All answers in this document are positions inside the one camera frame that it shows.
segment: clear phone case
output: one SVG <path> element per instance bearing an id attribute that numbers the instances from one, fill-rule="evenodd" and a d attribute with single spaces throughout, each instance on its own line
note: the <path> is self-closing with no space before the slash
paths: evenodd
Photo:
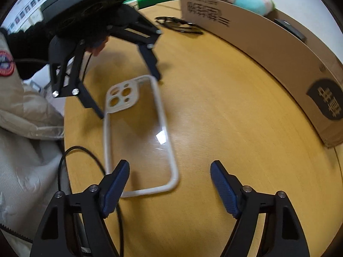
<path id="1" fill-rule="evenodd" d="M 121 159 L 130 163 L 122 197 L 165 192 L 177 185 L 179 173 L 153 76 L 143 75 L 108 90 L 104 153 L 108 174 Z"/>

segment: plush toy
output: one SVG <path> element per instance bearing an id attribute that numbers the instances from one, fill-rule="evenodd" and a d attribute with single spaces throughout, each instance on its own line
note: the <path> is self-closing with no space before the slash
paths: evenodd
<path id="1" fill-rule="evenodd" d="M 267 15 L 275 9 L 274 2 L 272 0 L 227 0 L 235 6 L 247 9 L 255 12 L 259 15 Z"/>

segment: black logo on box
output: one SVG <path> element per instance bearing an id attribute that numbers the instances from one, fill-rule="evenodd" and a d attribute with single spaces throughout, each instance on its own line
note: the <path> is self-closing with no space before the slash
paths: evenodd
<path id="1" fill-rule="evenodd" d="M 220 9 L 193 2 L 187 3 L 187 9 L 190 13 L 230 27 L 230 20 L 222 17 L 222 11 Z"/>
<path id="2" fill-rule="evenodd" d="M 306 94 L 326 118 L 333 121 L 343 118 L 343 91 L 335 81 L 320 79 L 313 83 Z"/>

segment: black cable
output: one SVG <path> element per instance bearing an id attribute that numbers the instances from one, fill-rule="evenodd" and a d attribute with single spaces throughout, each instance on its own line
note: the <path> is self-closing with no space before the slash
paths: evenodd
<path id="1" fill-rule="evenodd" d="M 88 61 L 87 61 L 86 66 L 85 66 L 85 70 L 84 70 L 83 75 L 82 75 L 82 82 L 83 82 L 83 80 L 85 80 L 85 76 L 86 76 L 86 71 L 87 71 L 88 63 L 89 63 L 89 60 L 90 60 L 90 58 L 91 58 L 92 55 L 93 55 L 93 53 L 91 53 L 91 54 L 89 55 L 89 57 L 88 57 Z"/>
<path id="2" fill-rule="evenodd" d="M 102 174 L 105 176 L 106 172 L 103 166 L 101 165 L 101 162 L 99 159 L 88 149 L 82 147 L 82 146 L 72 146 L 69 149 L 67 149 L 61 157 L 60 163 L 58 165 L 58 174 L 57 174 L 57 185 L 58 185 L 58 191 L 61 191 L 61 170 L 62 170 L 62 163 L 64 160 L 66 160 L 66 156 L 68 153 L 70 153 L 73 150 L 81 150 L 84 151 L 85 153 L 89 154 L 96 162 L 97 166 L 100 168 Z M 119 224 L 119 237 L 120 237 L 120 257 L 124 257 L 124 228 L 123 228 L 123 221 L 122 221 L 122 215 L 121 215 L 121 209 L 118 205 L 116 206 L 117 210 L 117 217 L 118 217 L 118 224 Z"/>
<path id="3" fill-rule="evenodd" d="M 41 59 L 33 59 L 33 58 L 27 58 L 27 59 L 14 59 L 12 61 L 0 61 L 0 64 L 2 63 L 35 63 L 35 64 L 43 64 L 48 65 L 49 62 Z"/>
<path id="4" fill-rule="evenodd" d="M 124 227 L 123 227 L 123 220 L 121 219 L 121 209 L 119 206 L 119 203 L 116 207 L 117 210 L 117 218 L 118 218 L 118 224 L 119 224 L 119 237 L 120 237 L 120 257 L 124 257 Z"/>
<path id="5" fill-rule="evenodd" d="M 70 153 L 73 150 L 81 150 L 81 151 L 84 151 L 85 153 L 89 154 L 95 160 L 96 164 L 100 168 L 100 170 L 103 173 L 103 175 L 104 176 L 106 175 L 105 169 L 101 165 L 101 162 L 97 159 L 97 157 L 91 151 L 88 151 L 86 148 L 81 147 L 81 146 L 72 146 L 72 147 L 70 147 L 69 149 L 67 149 L 63 153 L 63 155 L 61 157 L 61 160 L 60 160 L 60 164 L 58 165 L 58 174 L 57 174 L 58 191 L 61 191 L 61 169 L 62 169 L 62 163 L 66 159 L 67 154 Z"/>

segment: round table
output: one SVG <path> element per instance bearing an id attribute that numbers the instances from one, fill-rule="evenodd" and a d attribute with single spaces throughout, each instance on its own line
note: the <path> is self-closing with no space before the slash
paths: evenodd
<path id="1" fill-rule="evenodd" d="M 147 18 L 181 17 L 177 1 L 140 10 Z M 120 200 L 126 257 L 220 256 L 236 220 L 210 178 L 219 159 L 228 173 L 256 191 L 284 190 L 303 227 L 310 254 L 320 256 L 343 219 L 342 175 L 334 149 L 323 146 L 290 94 L 239 49 L 205 32 L 191 36 L 162 28 L 154 49 L 159 88 L 180 183 L 165 194 Z M 135 45 L 110 38 L 90 61 L 85 85 L 104 107 L 109 87 L 149 71 Z M 77 98 L 65 108 L 65 146 L 80 145 L 103 163 L 102 121 Z M 74 193 L 102 179 L 82 152 L 67 157 Z M 258 250 L 263 215 L 249 252 Z M 119 250 L 116 214 L 106 220 Z"/>

